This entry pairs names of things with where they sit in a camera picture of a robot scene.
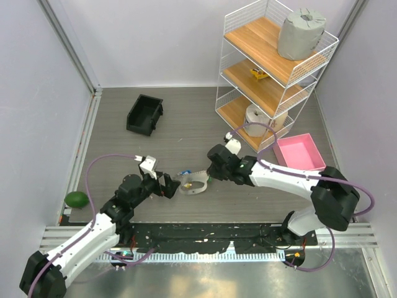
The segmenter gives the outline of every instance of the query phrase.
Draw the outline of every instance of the pink tray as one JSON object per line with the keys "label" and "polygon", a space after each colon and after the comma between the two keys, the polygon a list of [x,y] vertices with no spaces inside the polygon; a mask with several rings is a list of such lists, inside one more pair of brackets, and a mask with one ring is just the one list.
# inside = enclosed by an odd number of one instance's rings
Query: pink tray
{"label": "pink tray", "polygon": [[281,166],[316,171],[326,167],[310,133],[281,138],[274,147],[274,153]]}

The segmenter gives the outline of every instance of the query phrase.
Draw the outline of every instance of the blue object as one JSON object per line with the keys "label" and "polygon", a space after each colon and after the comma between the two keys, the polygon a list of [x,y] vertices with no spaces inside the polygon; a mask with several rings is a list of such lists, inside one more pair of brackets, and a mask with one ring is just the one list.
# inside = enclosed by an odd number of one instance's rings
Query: blue object
{"label": "blue object", "polygon": [[179,175],[185,175],[185,174],[192,174],[192,171],[187,169],[186,171],[182,171],[179,173]]}

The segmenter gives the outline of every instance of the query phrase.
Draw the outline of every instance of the gray cardboard roll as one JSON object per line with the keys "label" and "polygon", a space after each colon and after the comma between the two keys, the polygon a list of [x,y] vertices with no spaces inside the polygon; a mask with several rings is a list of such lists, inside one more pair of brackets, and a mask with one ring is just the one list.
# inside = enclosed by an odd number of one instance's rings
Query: gray cardboard roll
{"label": "gray cardboard roll", "polygon": [[317,11],[301,8],[292,12],[280,30],[277,50],[289,60],[308,58],[325,30],[325,18]]}

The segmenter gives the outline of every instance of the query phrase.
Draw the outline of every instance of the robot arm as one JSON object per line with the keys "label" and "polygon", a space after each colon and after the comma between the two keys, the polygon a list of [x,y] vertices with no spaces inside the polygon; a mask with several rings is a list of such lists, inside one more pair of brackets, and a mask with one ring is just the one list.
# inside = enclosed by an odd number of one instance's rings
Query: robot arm
{"label": "robot arm", "polygon": [[[28,259],[19,285],[26,294],[29,293],[38,272],[65,247],[89,231],[83,239],[50,265],[38,280],[32,295],[34,298],[63,297],[74,279],[98,256],[118,243],[128,243],[131,240],[133,229],[130,219],[140,203],[152,193],[169,199],[175,194],[180,182],[172,180],[168,174],[157,172],[155,158],[147,156],[142,159],[139,168],[143,179],[135,174],[124,177],[115,195],[96,214],[95,226],[91,228],[90,222],[47,255],[36,251]],[[159,182],[159,178],[162,177],[164,185]]]}
{"label": "robot arm", "polygon": [[[292,211],[285,218],[280,235],[287,243],[296,240],[312,230],[329,227],[345,231],[353,217],[359,201],[358,192],[351,186],[321,181],[321,176],[346,180],[335,168],[327,167],[324,171],[301,171],[261,160],[263,167],[254,156],[238,158],[241,144],[234,138],[226,140],[225,146],[218,144],[208,152],[212,161],[207,173],[219,180],[231,180],[236,184],[272,187],[296,194],[311,201],[313,205],[299,211]],[[281,169],[287,172],[306,176],[300,178],[274,171]]]}

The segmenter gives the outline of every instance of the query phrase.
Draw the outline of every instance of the green avocado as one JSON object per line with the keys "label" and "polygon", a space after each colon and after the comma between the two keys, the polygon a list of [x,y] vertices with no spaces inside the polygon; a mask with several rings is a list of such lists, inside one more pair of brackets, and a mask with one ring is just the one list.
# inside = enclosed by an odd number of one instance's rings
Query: green avocado
{"label": "green avocado", "polygon": [[72,191],[66,195],[65,203],[70,208],[83,208],[84,206],[87,206],[89,199],[82,191]]}

